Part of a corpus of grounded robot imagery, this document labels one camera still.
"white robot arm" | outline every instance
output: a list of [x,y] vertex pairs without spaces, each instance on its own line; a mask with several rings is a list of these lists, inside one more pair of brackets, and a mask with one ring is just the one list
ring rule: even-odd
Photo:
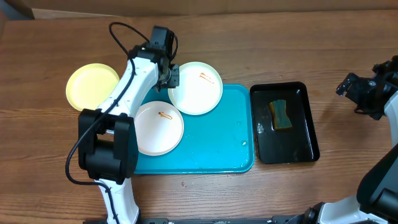
[[350,73],[336,93],[357,104],[355,113],[390,122],[392,149],[363,178],[355,196],[323,204],[319,224],[395,223],[398,222],[398,56],[373,67],[373,78]]
[[[134,65],[127,61],[126,71],[108,99],[97,110],[83,110],[79,115],[79,137],[99,116],[105,116],[79,145],[79,165],[95,182],[110,189],[107,192],[99,186],[108,211],[108,224],[135,224],[139,219],[131,184],[138,157],[134,118],[151,88],[159,91],[178,86],[178,65],[170,64],[174,57],[171,53],[174,38],[174,33],[167,28],[154,27],[150,42],[135,46],[129,52]],[[132,66],[135,66],[135,75],[129,84]],[[124,89],[117,105],[111,108]],[[114,134],[113,142],[97,138],[97,134],[105,132]]]

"black cable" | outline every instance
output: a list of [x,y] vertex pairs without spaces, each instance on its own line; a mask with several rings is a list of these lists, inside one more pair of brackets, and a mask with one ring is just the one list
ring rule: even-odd
[[177,49],[178,49],[178,39],[177,39],[177,36],[175,34],[174,34],[174,39],[175,39],[175,50],[174,50],[174,53],[173,53],[170,61],[174,60],[174,58],[175,58],[175,56],[177,54]]
[[113,101],[111,106],[98,119],[95,120],[95,122],[80,136],[79,140],[77,140],[75,145],[73,145],[71,151],[69,152],[69,155],[68,155],[68,158],[67,158],[67,162],[65,163],[65,174],[67,175],[68,180],[70,182],[74,183],[74,184],[78,184],[78,185],[97,185],[97,186],[103,187],[105,189],[105,192],[108,193],[108,196],[109,196],[109,202],[110,202],[110,206],[111,206],[111,210],[112,210],[112,214],[113,214],[113,219],[116,220],[117,224],[120,224],[119,219],[118,219],[118,215],[116,214],[116,211],[114,209],[114,203],[113,203],[113,199],[112,199],[111,189],[106,184],[103,184],[103,183],[100,183],[100,182],[84,182],[84,181],[75,180],[69,173],[70,160],[72,159],[73,154],[75,153],[76,149],[78,148],[78,146],[80,145],[82,140],[84,140],[84,138],[87,136],[87,133],[89,131],[91,131],[93,128],[96,128],[96,126],[102,121],[102,119],[104,119],[104,117],[118,104],[119,100],[123,97],[123,94],[130,87],[132,79],[134,78],[134,75],[136,73],[136,67],[134,65],[134,62],[133,62],[132,58],[130,58],[130,56],[129,56],[129,52],[120,43],[118,38],[113,34],[113,31],[112,31],[112,26],[113,25],[121,25],[121,26],[128,27],[128,28],[132,29],[133,31],[135,31],[137,34],[139,34],[141,37],[143,37],[147,42],[149,42],[149,39],[146,36],[144,36],[144,34],[141,34],[138,30],[136,30],[135,28],[133,28],[133,27],[127,25],[127,24],[124,24],[122,22],[112,22],[112,23],[110,23],[109,32],[111,33],[111,35],[112,35],[113,39],[116,41],[116,43],[118,43],[120,48],[123,49],[124,53],[126,53],[128,59],[131,62],[131,67],[132,67],[131,77],[130,77],[129,81],[127,82],[126,86],[123,88],[122,92],[120,92],[119,96]]

